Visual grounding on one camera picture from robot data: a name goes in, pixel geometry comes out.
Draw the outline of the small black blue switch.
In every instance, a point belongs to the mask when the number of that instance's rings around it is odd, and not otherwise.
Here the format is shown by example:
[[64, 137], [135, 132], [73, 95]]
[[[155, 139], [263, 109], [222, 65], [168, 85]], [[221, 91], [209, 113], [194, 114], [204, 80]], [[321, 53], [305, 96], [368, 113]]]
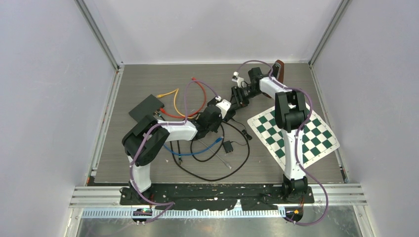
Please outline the small black blue switch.
[[[231, 102], [231, 107], [229, 109], [229, 111], [227, 112], [226, 117], [223, 119], [224, 121], [228, 122], [235, 114], [236, 114], [236, 110], [238, 108], [238, 104], [237, 101], [235, 99], [232, 99]], [[215, 98], [211, 99], [209, 102], [207, 102], [207, 106], [215, 106]]]

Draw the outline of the black power adapter with cord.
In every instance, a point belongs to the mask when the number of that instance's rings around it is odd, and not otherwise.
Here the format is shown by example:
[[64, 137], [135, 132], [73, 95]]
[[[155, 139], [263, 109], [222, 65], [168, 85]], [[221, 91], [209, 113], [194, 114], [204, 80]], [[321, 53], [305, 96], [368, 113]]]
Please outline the black power adapter with cord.
[[[238, 121], [236, 121], [236, 120], [234, 120], [234, 119], [232, 119], [232, 121], [234, 121], [234, 122], [235, 122], [235, 123], [237, 123], [237, 124], [240, 124], [240, 125], [244, 128], [241, 132], [245, 135], [245, 137], [246, 137], [246, 139], [247, 139], [248, 141], [252, 140], [252, 136], [251, 136], [251, 135], [249, 135], [249, 133], [248, 133], [248, 131], [247, 131], [247, 129], [246, 129], [246, 126], [245, 126], [243, 123], [238, 122]], [[230, 153], [230, 152], [233, 152], [233, 151], [234, 151], [234, 148], [233, 148], [233, 143], [236, 143], [236, 144], [238, 144], [238, 145], [240, 145], [240, 146], [246, 146], [246, 144], [242, 144], [242, 143], [239, 143], [239, 142], [237, 142], [237, 141], [230, 141], [230, 140], [228, 140], [228, 141], [224, 141], [224, 142], [222, 143], [222, 145], [223, 145], [223, 148], [224, 148], [224, 150], [225, 150], [225, 152], [226, 152], [226, 153]]]

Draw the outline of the dark grey network switch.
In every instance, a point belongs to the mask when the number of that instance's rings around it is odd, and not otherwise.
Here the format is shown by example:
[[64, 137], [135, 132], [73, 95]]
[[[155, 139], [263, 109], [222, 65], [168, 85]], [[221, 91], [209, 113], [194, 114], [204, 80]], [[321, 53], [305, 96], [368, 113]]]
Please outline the dark grey network switch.
[[161, 102], [153, 94], [150, 94], [131, 111], [129, 111], [128, 114], [135, 121], [140, 122], [145, 116], [152, 115], [154, 112], [159, 111], [161, 108], [164, 108], [163, 102]]

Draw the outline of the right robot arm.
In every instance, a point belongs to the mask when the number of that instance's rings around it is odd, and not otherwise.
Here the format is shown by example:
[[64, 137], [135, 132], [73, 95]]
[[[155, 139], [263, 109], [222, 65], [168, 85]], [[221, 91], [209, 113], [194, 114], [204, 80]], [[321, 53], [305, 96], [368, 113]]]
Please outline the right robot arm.
[[308, 190], [308, 181], [302, 159], [303, 127], [307, 123], [310, 111], [307, 111], [304, 93], [285, 86], [272, 77], [254, 75], [253, 81], [243, 87], [243, 78], [234, 72], [232, 81], [237, 83], [240, 92], [244, 91], [244, 100], [261, 93], [275, 99], [274, 119], [280, 129], [285, 145], [285, 170], [283, 175], [281, 198], [287, 202], [296, 202]]

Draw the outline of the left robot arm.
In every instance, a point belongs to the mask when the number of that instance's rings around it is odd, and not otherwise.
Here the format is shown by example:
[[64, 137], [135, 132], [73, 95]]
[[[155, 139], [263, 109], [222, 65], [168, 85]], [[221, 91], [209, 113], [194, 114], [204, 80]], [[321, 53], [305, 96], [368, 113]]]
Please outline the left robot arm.
[[195, 141], [209, 132], [217, 132], [225, 111], [218, 106], [209, 106], [195, 119], [165, 121], [151, 114], [145, 115], [122, 140], [129, 160], [132, 197], [139, 204], [151, 200], [151, 162], [161, 148], [171, 141]]

